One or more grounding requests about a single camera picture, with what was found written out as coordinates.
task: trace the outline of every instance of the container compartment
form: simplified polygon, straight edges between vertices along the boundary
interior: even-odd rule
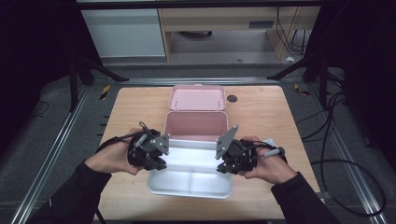
[[[167,168],[152,170],[148,189],[155,194],[224,199],[232,192],[230,174],[217,172],[216,142],[170,140]]]
[[[222,86],[176,85],[169,101],[171,110],[215,111],[225,108],[225,92]]]
[[[166,115],[164,128],[171,139],[211,142],[227,130],[227,114],[222,111],[171,111]]]

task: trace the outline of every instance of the person's right hand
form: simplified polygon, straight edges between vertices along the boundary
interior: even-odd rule
[[[257,136],[245,136],[243,140],[260,144]],[[258,161],[257,166],[249,172],[241,172],[246,179],[260,178],[272,184],[284,183],[297,175],[297,173],[285,163],[279,156],[264,157],[263,154],[270,149],[265,147],[256,148]]]

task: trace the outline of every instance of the hand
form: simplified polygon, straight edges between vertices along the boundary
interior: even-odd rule
[[[256,136],[246,136],[242,139],[250,142],[260,142],[259,138]],[[258,156],[263,155],[269,150],[270,149],[265,147],[256,148]],[[240,175],[243,175],[246,179],[260,178],[272,184],[281,184],[295,177],[297,173],[279,156],[261,156],[258,158],[257,166],[252,171],[241,172]]]
[[[141,129],[132,128],[129,133],[136,133]],[[101,151],[88,158],[85,161],[88,167],[96,172],[112,174],[116,172],[126,172],[136,175],[143,167],[131,166],[128,162],[128,144],[131,143],[132,137],[124,139],[125,142],[117,142],[113,145],[103,148]]]

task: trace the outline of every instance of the wire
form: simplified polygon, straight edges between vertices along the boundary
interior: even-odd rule
[[[280,29],[282,30],[283,36],[285,36],[285,40],[283,40],[282,36],[279,34],[278,26],[280,26]],[[280,41],[283,43],[283,46],[285,47],[286,51],[288,52],[289,55],[300,55],[301,52],[295,52],[292,50],[292,48],[289,45],[288,38],[285,34],[285,30],[282,27],[282,24],[280,23],[279,19],[279,7],[276,7],[276,33],[277,36],[279,37]]]
[[[333,199],[336,203],[338,203],[341,207],[343,207],[343,208],[346,209],[347,211],[349,211],[349,212],[351,212],[351,213],[354,213],[354,214],[356,214],[356,215],[359,215],[359,216],[364,216],[364,217],[373,217],[373,216],[376,216],[376,215],[381,214],[381,213],[385,210],[385,207],[387,206],[387,196],[385,195],[385,191],[381,188],[381,185],[379,184],[378,180],[374,177],[374,175],[372,175],[366,168],[364,168],[363,166],[357,164],[356,162],[353,162],[353,161],[346,161],[346,160],[339,160],[339,159],[330,159],[330,160],[323,160],[323,161],[314,161],[314,162],[311,162],[311,164],[312,164],[312,165],[316,165],[316,164],[319,164],[319,163],[326,163],[326,162],[345,162],[345,163],[348,163],[348,164],[351,164],[351,165],[354,165],[354,166],[359,167],[364,173],[366,173],[368,176],[370,176],[370,178],[373,180],[373,182],[374,182],[374,183],[376,184],[376,186],[378,187],[378,189],[379,189],[379,191],[380,191],[380,193],[381,193],[381,197],[382,197],[382,205],[381,205],[381,208],[380,208],[378,211],[376,211],[376,212],[373,212],[373,213],[370,213],[370,214],[366,214],[366,213],[357,212],[357,211],[355,211],[355,210],[353,210],[353,209],[350,209],[350,208],[346,207],[346,206],[345,206],[344,204],[342,204],[337,198],[335,198],[335,197],[329,192],[328,189],[326,189],[326,191],[331,195],[332,199]]]
[[[328,137],[328,136],[330,135],[330,133],[332,133],[332,131],[334,131],[334,129],[335,129],[335,125],[332,126],[332,130],[329,132],[328,135],[323,136],[323,137],[318,138],[318,139],[303,140],[303,142],[317,142],[317,141],[321,141],[321,140],[323,140],[325,137]]]
[[[301,59],[305,56],[305,36],[306,36],[306,30],[304,30],[303,44],[300,46],[300,48],[301,48]]]
[[[107,147],[107,146],[109,146],[109,145],[112,145],[112,144],[114,144],[114,143],[116,143],[116,142],[124,142],[124,143],[126,143],[128,146],[131,145],[131,143],[129,143],[129,142],[127,142],[127,141],[124,140],[125,138],[136,137],[136,136],[138,136],[138,135],[140,135],[140,134],[142,134],[142,133],[151,134],[151,132],[149,131],[149,128],[146,126],[145,123],[143,123],[142,121],[140,121],[140,122],[139,122],[139,125],[142,126],[142,128],[144,129],[143,131],[136,132],[136,133],[129,133],[129,134],[126,134],[126,135],[121,136],[121,137],[114,137],[114,138],[112,138],[112,139],[109,139],[109,140],[105,141],[101,146],[99,146],[99,148],[98,148],[98,150],[96,151],[96,153],[98,153],[98,152],[99,152],[100,150],[102,150],[103,148],[105,148],[105,147]],[[99,211],[99,208],[96,209],[95,214],[97,215],[97,217],[98,217],[100,223],[106,224],[106,221],[105,221],[105,219],[103,218],[101,212]]]
[[[337,98],[338,95],[340,95],[340,94],[343,94],[343,93],[342,93],[341,91],[340,91],[340,92],[337,92],[334,96],[332,96],[332,99],[333,99],[333,97]],[[336,106],[336,105],[338,105],[340,102],[344,102],[344,101],[345,101],[345,99],[339,100],[339,101],[335,102],[333,106]],[[313,133],[309,134],[308,136],[302,137],[301,139],[302,139],[302,140],[305,140],[305,139],[310,138],[310,137],[314,136],[315,134],[319,133],[320,131],[322,131],[322,130],[326,127],[327,124],[330,123],[330,121],[331,121],[331,120],[329,119],[329,116],[328,116],[327,119],[326,119],[326,121],[322,124],[322,126],[320,126],[320,127],[319,127],[316,131],[314,131]]]
[[[315,115],[317,115],[318,113],[321,113],[321,112],[323,112],[323,111],[324,111],[324,110],[320,110],[320,111],[318,111],[317,113],[315,113],[315,114],[313,114],[313,115],[310,115],[310,116],[306,117],[305,119],[300,119],[299,121],[296,121],[295,123],[298,124],[298,123],[303,122],[304,120],[313,118]]]
[[[329,100],[329,105],[328,105],[328,108],[329,108],[329,115],[328,115],[327,120],[332,120],[333,110],[334,110],[334,108],[335,108],[335,105],[337,104],[337,98],[339,97],[340,94],[342,94],[342,93],[341,93],[341,92],[336,93],[336,94],[335,94],[334,96],[332,96],[332,98]],[[315,162],[312,162],[312,163],[311,163],[311,164],[318,164],[318,163],[319,163],[319,165],[320,165],[320,179],[321,179],[321,182],[322,182],[322,184],[323,184],[323,188],[329,193],[329,195],[331,196],[331,198],[332,198],[336,203],[338,203],[341,207],[343,207],[344,209],[346,209],[346,210],[347,210],[348,212],[350,212],[350,213],[353,213],[353,214],[359,215],[359,216],[363,216],[363,217],[373,217],[373,216],[379,215],[380,213],[382,213],[382,212],[384,211],[384,209],[385,209],[385,207],[386,207],[387,198],[386,198],[386,195],[385,195],[384,190],[382,190],[382,188],[380,187],[380,185],[379,185],[378,181],[375,179],[375,177],[374,177],[372,174],[370,174],[370,172],[369,172],[367,169],[365,169],[365,168],[362,167],[361,165],[358,165],[358,164],[355,163],[355,162],[346,161],[346,160],[324,160],[324,152],[325,152],[325,148],[326,148],[327,135],[328,135],[328,133],[329,133],[330,126],[331,126],[330,124],[331,124],[331,123],[328,122],[328,125],[327,125],[327,127],[326,127],[325,137],[324,137],[324,139],[323,139],[322,149],[321,149],[321,152],[320,152],[320,161],[315,161]],[[324,164],[325,162],[331,162],[331,161],[341,161],[341,162],[346,162],[346,163],[349,163],[349,164],[358,166],[358,167],[361,168],[368,176],[370,176],[370,177],[372,178],[372,180],[376,183],[376,185],[378,186],[378,188],[380,189],[381,196],[382,196],[382,198],[383,198],[381,208],[380,208],[378,211],[373,212],[373,213],[369,213],[369,214],[367,214],[367,213],[361,213],[361,212],[358,212],[358,211],[355,211],[355,210],[353,210],[353,209],[350,209],[350,208],[346,207],[346,206],[345,206],[343,203],[341,203],[337,198],[335,198],[335,197],[332,195],[332,193],[329,191],[329,188],[327,187],[326,181],[325,181],[325,179],[324,179],[323,164]]]
[[[294,34],[293,34],[293,38],[291,39],[291,48],[292,48],[294,51],[300,52],[300,54],[304,55],[306,30],[304,30],[303,44],[302,44],[302,45],[296,45],[296,44],[294,44],[294,40],[295,40],[295,37],[296,37],[297,33],[298,33],[298,30],[295,30],[295,31],[294,31]]]
[[[245,147],[243,150],[238,151],[238,153],[236,153],[232,157],[232,159],[237,158],[239,155],[243,154],[244,152],[250,151],[251,149],[255,149],[255,148],[258,148],[258,147],[266,147],[266,148],[269,148],[269,149],[275,148],[275,147],[273,147],[273,146],[271,146],[271,145],[269,145],[267,143],[264,143],[264,142],[260,142],[260,143],[261,143],[260,145],[253,145],[253,146],[250,146],[250,147]]]
[[[50,104],[49,104],[48,102],[45,102],[45,101],[39,101],[39,103],[41,103],[41,104],[45,104],[47,107],[44,109],[44,111],[43,111],[43,112],[41,112],[41,113],[38,113],[38,114],[36,114],[36,115],[31,115],[31,116],[30,116],[30,118],[39,117],[39,116],[43,115],[44,113],[46,113],[46,112],[47,112],[47,110],[49,110],[49,108],[50,108]]]

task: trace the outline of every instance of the wooden table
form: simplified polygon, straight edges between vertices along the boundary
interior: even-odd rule
[[[278,86],[225,86],[224,112],[229,125],[238,124],[236,139],[257,135],[272,138],[286,149],[289,165],[300,171],[315,191],[318,183],[306,156],[282,89]],[[171,87],[121,89],[111,112],[102,142],[126,134],[144,121],[163,132],[169,112]],[[233,193],[224,200],[155,195],[147,188],[149,172],[137,176],[116,173],[102,193],[99,209],[105,219],[128,220],[250,220],[284,218],[271,184],[260,179],[233,176]]]

